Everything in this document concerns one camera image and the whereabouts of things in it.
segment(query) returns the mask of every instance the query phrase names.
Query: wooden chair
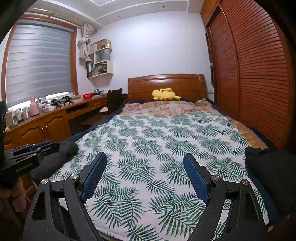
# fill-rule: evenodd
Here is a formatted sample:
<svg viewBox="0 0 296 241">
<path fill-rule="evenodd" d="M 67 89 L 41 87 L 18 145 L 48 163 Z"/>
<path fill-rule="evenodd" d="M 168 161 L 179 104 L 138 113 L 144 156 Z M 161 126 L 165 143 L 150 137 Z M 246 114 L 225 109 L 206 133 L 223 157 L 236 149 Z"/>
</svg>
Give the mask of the wooden chair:
<svg viewBox="0 0 296 241">
<path fill-rule="evenodd" d="M 108 114 L 110 115 L 121 106 L 122 89 L 109 90 L 107 94 Z"/>
</svg>

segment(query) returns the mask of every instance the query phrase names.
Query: tied curtain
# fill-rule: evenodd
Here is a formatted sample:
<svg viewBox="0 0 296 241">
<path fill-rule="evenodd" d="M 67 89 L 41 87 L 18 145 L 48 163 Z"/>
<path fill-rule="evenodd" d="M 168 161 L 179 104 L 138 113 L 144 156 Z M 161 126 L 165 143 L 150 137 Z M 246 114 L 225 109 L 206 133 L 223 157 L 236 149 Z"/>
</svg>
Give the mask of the tied curtain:
<svg viewBox="0 0 296 241">
<path fill-rule="evenodd" d="M 89 43 L 91 42 L 91 33 L 94 33 L 95 29 L 89 23 L 85 23 L 82 26 L 82 35 L 83 37 L 79 39 L 78 43 L 80 46 L 79 58 L 87 58 L 89 53 Z"/>
</svg>

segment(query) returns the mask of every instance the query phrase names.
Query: pink thermos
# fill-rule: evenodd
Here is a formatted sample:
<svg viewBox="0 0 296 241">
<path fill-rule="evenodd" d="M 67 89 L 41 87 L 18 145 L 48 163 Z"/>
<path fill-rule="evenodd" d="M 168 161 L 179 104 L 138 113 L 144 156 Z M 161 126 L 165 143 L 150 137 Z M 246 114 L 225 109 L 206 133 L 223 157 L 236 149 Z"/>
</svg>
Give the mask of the pink thermos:
<svg viewBox="0 0 296 241">
<path fill-rule="evenodd" d="M 39 109 L 38 109 L 39 103 L 36 103 L 35 102 L 35 98 L 34 97 L 30 97 L 30 101 L 31 101 L 31 104 L 30 104 L 30 113 L 31 113 L 31 116 L 38 115 L 39 114 Z"/>
</svg>

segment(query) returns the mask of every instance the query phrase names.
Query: bed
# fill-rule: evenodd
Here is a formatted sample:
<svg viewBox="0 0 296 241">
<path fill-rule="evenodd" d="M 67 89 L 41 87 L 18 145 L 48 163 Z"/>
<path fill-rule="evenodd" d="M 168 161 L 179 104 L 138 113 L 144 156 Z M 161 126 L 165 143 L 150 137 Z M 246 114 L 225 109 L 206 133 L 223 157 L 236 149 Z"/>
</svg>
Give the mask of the bed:
<svg viewBox="0 0 296 241">
<path fill-rule="evenodd" d="M 172 88 L 190 102 L 150 102 L 158 88 Z M 204 97 L 202 74 L 128 79 L 128 98 L 133 103 L 77 140 L 79 153 L 50 180 L 80 172 L 103 151 L 106 170 L 85 204 L 98 231 L 108 240 L 187 240 L 205 204 L 191 186 L 183 156 L 192 153 L 210 173 L 239 182 L 248 179 L 245 147 L 266 147 L 251 130 L 221 115 Z M 268 224 L 261 194 L 251 185 Z M 230 199 L 225 201 L 213 240 L 222 234 L 229 207 Z"/>
</svg>

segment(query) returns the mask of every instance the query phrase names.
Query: window blind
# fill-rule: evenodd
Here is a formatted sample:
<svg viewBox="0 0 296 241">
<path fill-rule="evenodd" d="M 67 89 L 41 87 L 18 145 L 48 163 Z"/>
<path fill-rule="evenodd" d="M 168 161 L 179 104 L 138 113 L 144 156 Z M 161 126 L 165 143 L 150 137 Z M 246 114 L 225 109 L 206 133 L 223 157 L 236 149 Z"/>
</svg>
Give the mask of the window blind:
<svg viewBox="0 0 296 241">
<path fill-rule="evenodd" d="M 37 20 L 19 20 L 6 68 L 7 106 L 71 91 L 72 29 Z"/>
</svg>

